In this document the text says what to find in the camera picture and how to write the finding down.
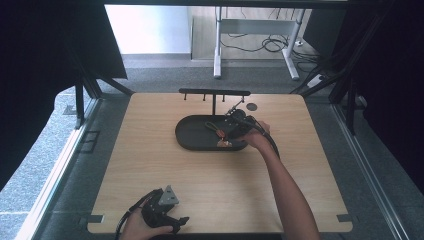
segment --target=gray floor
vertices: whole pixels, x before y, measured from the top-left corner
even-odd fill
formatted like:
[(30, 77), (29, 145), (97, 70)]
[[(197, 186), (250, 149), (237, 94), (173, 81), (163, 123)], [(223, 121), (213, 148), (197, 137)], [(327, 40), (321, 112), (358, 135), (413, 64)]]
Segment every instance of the gray floor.
[[(125, 55), (128, 80), (118, 82), (136, 92), (177, 92), (181, 87), (249, 90), (252, 93), (289, 93), (299, 85), (290, 79), (281, 56), (269, 60), (225, 60), (222, 78), (213, 78), (210, 57), (194, 60), (187, 54)], [(302, 64), (311, 69), (313, 65)], [(300, 72), (303, 79), (307, 72)], [(104, 92), (88, 121), (88, 134), (58, 185), (35, 239), (113, 239), (86, 230), (129, 97), (99, 81)], [(357, 163), (348, 136), (339, 125), (336, 109), (327, 102), (331, 87), (306, 99), (316, 130), (342, 193), (354, 228), (350, 233), (323, 233), (323, 239), (396, 239), (386, 216)], [(75, 126), (73, 88), (56, 98), (55, 111), (21, 168), (0, 193), (0, 238), (14, 239), (36, 202), (52, 167)], [(355, 138), (394, 206), (409, 239), (424, 239), (424, 197), (399, 163), (374, 135), (361, 110), (356, 111)], [(92, 136), (97, 136), (93, 145)], [(280, 239), (278, 235), (196, 236), (184, 239)]]

